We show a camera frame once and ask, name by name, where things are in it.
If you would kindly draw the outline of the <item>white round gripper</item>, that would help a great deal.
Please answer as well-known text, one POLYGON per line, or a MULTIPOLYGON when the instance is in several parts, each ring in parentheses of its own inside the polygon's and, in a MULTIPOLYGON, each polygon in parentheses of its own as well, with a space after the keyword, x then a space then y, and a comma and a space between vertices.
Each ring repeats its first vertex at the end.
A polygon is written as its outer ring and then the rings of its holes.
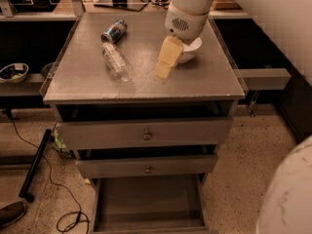
POLYGON ((167 79, 183 53, 183 42, 193 42, 200 36, 208 18, 208 12, 195 13, 169 5, 165 27, 169 35, 162 44, 156 65, 158 78, 167 79))

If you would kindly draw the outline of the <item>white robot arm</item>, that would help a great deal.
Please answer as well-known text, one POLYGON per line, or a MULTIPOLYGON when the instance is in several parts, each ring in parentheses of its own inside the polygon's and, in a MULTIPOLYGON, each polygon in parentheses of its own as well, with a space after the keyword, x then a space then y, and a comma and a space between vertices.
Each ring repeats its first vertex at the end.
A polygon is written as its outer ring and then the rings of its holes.
MULTIPOLYGON (((237 0, 289 58, 311 80, 312 0, 237 0)), ((182 45, 202 33, 213 0, 172 0, 156 74, 169 76, 182 45)), ((312 234, 312 136, 295 147, 277 168, 265 194, 255 234, 312 234)))

